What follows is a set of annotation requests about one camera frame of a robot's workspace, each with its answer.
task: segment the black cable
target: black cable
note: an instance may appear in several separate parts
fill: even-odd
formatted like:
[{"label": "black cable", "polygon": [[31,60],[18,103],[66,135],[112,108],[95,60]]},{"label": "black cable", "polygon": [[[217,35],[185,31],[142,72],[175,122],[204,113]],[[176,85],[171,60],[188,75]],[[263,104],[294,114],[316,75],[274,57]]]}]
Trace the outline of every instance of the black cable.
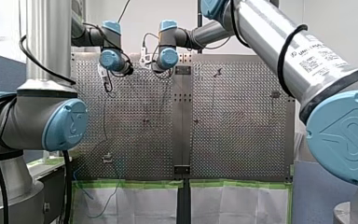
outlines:
[{"label": "black cable", "polygon": [[35,57],[34,55],[27,49],[25,49],[25,47],[23,46],[23,42],[24,40],[27,38],[27,35],[24,35],[19,42],[20,45],[20,49],[21,51],[27,56],[27,58],[29,58],[33,63],[35,63],[37,66],[39,66],[41,69],[45,70],[45,72],[49,73],[50,75],[57,77],[59,79],[62,79],[64,81],[69,82],[71,85],[75,85],[76,82],[73,81],[71,78],[68,77],[64,77],[62,75],[59,75],[51,70],[49,70],[48,68],[46,68],[45,66],[43,66]]},{"label": "black cable", "polygon": [[118,75],[114,74],[112,71],[108,71],[108,72],[109,73],[107,76],[108,76],[109,80],[110,80],[109,74],[112,75],[113,77],[126,77],[127,76],[127,75],[118,76]]},{"label": "black cable", "polygon": [[234,30],[234,34],[237,37],[238,41],[240,41],[240,43],[242,43],[246,48],[250,49],[251,47],[249,46],[248,43],[246,43],[244,40],[242,40],[240,33],[237,30],[237,24],[235,22],[235,15],[234,15],[234,0],[230,0],[230,10],[231,10],[231,24],[232,24],[232,29]]},{"label": "black cable", "polygon": [[[0,126],[0,147],[1,147],[1,143],[2,143],[2,135],[4,134],[5,127],[7,125],[8,115],[10,113],[10,109],[13,107],[14,104],[16,104],[16,98],[14,98],[10,102],[10,105],[8,106],[7,111],[4,115],[4,117],[2,118],[2,122],[1,122],[1,126]],[[1,164],[0,164],[0,187],[1,187],[1,194],[2,194],[2,204],[3,204],[3,208],[4,208],[4,223],[8,224],[9,215],[8,215],[7,188],[6,188],[4,175],[2,173]]]},{"label": "black cable", "polygon": [[146,33],[144,35],[144,41],[142,42],[142,47],[146,47],[146,38],[147,38],[148,35],[151,35],[151,36],[155,37],[156,39],[158,39],[158,36],[153,35],[152,33]]},{"label": "black cable", "polygon": [[66,182],[66,205],[65,205],[65,216],[63,223],[68,224],[69,218],[71,217],[72,209],[72,171],[71,162],[69,160],[69,153],[67,150],[62,152],[63,159],[65,160],[65,182]]},{"label": "black cable", "polygon": [[127,6],[129,5],[130,1],[131,1],[131,0],[128,0],[127,3],[126,3],[126,6],[124,6],[123,11],[121,12],[120,18],[118,18],[118,21],[117,21],[118,23],[120,23],[121,18],[123,18],[124,13],[126,12]]},{"label": "black cable", "polygon": [[289,49],[290,43],[292,43],[293,38],[296,34],[300,33],[301,31],[308,30],[308,26],[305,24],[299,25],[289,36],[287,36],[286,40],[284,41],[281,53],[279,54],[278,58],[278,66],[277,66],[277,76],[279,79],[279,83],[281,84],[282,89],[291,97],[293,97],[292,93],[287,88],[286,83],[284,82],[283,77],[283,65],[284,65],[284,57],[286,56],[286,52]]}]

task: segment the perforated metal panel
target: perforated metal panel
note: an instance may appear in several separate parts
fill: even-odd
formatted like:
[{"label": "perforated metal panel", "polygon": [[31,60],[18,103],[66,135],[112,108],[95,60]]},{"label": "perforated metal panel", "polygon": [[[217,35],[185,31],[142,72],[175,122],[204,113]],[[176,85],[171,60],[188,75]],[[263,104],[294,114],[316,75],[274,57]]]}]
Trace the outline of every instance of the perforated metal panel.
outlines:
[{"label": "perforated metal panel", "polygon": [[191,178],[288,180],[293,102],[276,76],[255,56],[196,55],[193,68]]},{"label": "perforated metal panel", "polygon": [[[173,179],[173,166],[182,163],[190,165],[190,178],[290,180],[294,102],[258,57],[194,55],[191,76],[167,80],[135,64],[132,76],[112,78],[110,97],[97,63],[97,53],[74,54],[73,75],[90,118],[77,178]],[[192,110],[173,106],[180,92],[189,94]],[[188,125],[191,137],[183,131]],[[109,152],[113,162],[103,163]]]},{"label": "perforated metal panel", "polygon": [[[141,70],[139,56],[132,56],[134,74],[112,77],[114,89],[108,96],[97,73],[98,56],[74,54],[73,75],[89,110],[76,177],[172,179],[172,80]],[[113,162],[103,163],[108,153]]]}]

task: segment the wall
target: wall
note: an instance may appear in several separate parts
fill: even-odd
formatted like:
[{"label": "wall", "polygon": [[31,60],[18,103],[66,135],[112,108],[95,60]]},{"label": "wall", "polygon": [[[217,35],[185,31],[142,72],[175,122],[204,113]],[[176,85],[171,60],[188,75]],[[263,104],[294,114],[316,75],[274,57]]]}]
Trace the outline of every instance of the wall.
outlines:
[{"label": "wall", "polygon": [[[86,21],[101,24],[102,21],[116,21],[127,0],[99,0],[95,4],[93,0],[86,0]],[[123,33],[122,46],[127,52],[140,52],[142,38],[145,33],[158,34],[159,23],[163,20],[176,20],[182,28],[191,30],[197,27],[197,0],[131,0],[127,11],[121,21]],[[302,0],[281,0],[281,9],[296,22],[302,20]],[[218,46],[222,40],[211,44],[209,47]],[[147,45],[153,50],[158,41],[148,37]],[[251,49],[242,46],[235,37],[221,49],[209,50],[204,53],[213,54],[255,54]]]}]

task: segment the silver robot arm segment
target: silver robot arm segment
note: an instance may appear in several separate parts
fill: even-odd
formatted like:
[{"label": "silver robot arm segment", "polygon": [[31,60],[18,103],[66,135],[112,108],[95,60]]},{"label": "silver robot arm segment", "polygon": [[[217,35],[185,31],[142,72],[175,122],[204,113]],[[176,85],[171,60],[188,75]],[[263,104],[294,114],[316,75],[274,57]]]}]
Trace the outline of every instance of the silver robot arm segment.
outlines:
[{"label": "silver robot arm segment", "polygon": [[[331,174],[358,185],[358,67],[269,1],[203,0],[201,11],[214,21],[191,32],[172,21],[160,25],[159,54],[176,47],[202,49],[237,30],[237,38],[246,41],[277,74],[282,89],[301,103],[300,119],[307,125],[315,159]],[[174,67],[174,60],[169,67],[159,66],[164,60],[159,55],[153,70]]]}]

